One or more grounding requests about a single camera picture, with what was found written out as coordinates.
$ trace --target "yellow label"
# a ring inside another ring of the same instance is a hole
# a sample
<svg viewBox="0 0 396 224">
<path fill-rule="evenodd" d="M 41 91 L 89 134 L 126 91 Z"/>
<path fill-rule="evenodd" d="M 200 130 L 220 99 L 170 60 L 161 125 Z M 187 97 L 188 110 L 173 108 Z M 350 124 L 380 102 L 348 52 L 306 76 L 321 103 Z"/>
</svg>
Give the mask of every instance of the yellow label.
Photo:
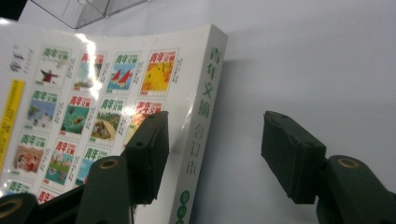
<svg viewBox="0 0 396 224">
<path fill-rule="evenodd" d="M 0 174 L 3 170 L 4 158 L 7 154 L 9 139 L 11 138 L 14 121 L 18 114 L 18 107 L 22 97 L 24 82 L 12 80 L 8 93 L 6 107 L 0 124 Z"/>
</svg>

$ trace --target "white background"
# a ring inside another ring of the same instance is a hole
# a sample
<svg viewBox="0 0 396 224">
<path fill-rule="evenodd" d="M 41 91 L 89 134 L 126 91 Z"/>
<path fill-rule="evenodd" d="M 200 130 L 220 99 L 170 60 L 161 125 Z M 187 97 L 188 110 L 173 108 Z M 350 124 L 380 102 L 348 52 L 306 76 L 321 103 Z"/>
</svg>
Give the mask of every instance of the white background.
<svg viewBox="0 0 396 224">
<path fill-rule="evenodd" d="M 395 1 L 156 0 L 77 31 L 28 2 L 20 22 L 108 36 L 214 23 L 228 35 L 191 224 L 318 223 L 316 206 L 288 199 L 261 156 L 266 110 L 396 191 Z"/>
</svg>

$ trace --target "book spine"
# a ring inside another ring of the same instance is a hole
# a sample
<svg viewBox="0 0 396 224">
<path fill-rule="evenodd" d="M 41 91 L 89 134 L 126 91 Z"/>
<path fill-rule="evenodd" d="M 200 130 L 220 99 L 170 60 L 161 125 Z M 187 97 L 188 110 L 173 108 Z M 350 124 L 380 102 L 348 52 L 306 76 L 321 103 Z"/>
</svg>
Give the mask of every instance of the book spine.
<svg viewBox="0 0 396 224">
<path fill-rule="evenodd" d="M 191 111 L 191 124 L 182 156 L 169 224 L 189 223 L 190 221 L 206 138 L 219 86 L 226 43 L 227 36 L 217 27 L 212 26 Z"/>
</svg>

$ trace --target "transparent plastic box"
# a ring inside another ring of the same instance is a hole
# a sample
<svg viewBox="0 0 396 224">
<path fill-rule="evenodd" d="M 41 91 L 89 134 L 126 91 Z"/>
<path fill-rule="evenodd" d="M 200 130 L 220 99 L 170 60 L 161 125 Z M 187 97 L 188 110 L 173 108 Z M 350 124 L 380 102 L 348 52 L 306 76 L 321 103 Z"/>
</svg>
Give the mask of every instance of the transparent plastic box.
<svg viewBox="0 0 396 224">
<path fill-rule="evenodd" d="M 150 1 L 152 0 L 32 0 L 73 29 Z"/>
</svg>

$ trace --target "book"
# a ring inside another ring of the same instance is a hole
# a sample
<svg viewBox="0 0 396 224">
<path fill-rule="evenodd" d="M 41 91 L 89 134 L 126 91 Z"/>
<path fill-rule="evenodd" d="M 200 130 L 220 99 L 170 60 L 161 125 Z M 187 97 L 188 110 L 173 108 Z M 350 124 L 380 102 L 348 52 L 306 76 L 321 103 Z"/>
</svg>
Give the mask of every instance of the book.
<svg viewBox="0 0 396 224">
<path fill-rule="evenodd" d="M 166 110 L 158 199 L 138 205 L 134 221 L 189 223 L 227 35 L 212 24 L 105 37 L 0 23 L 0 118 L 16 103 L 12 82 L 24 83 L 2 137 L 1 195 L 30 192 L 44 203 L 83 185 L 93 162 L 120 155 L 144 118 Z"/>
</svg>

